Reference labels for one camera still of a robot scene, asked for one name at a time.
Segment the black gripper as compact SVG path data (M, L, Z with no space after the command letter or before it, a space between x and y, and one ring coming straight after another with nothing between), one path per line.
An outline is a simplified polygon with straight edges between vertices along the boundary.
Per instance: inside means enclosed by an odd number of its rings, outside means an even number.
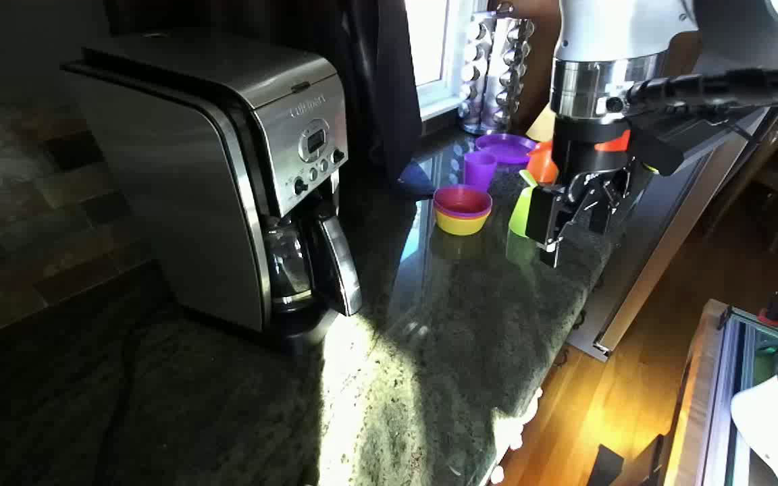
M531 194L531 232L545 264L559 264L561 230L572 220L586 216L591 232L605 230L632 186L630 148L632 126L626 121L557 120L559 186L536 186Z

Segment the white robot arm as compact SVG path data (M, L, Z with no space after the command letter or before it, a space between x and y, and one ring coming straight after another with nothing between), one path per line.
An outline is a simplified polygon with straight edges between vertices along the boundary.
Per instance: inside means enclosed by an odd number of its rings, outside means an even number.
M636 116L726 120L778 108L778 0L559 0L551 70L554 183L531 191L526 236L559 264L563 230L595 232L632 186Z

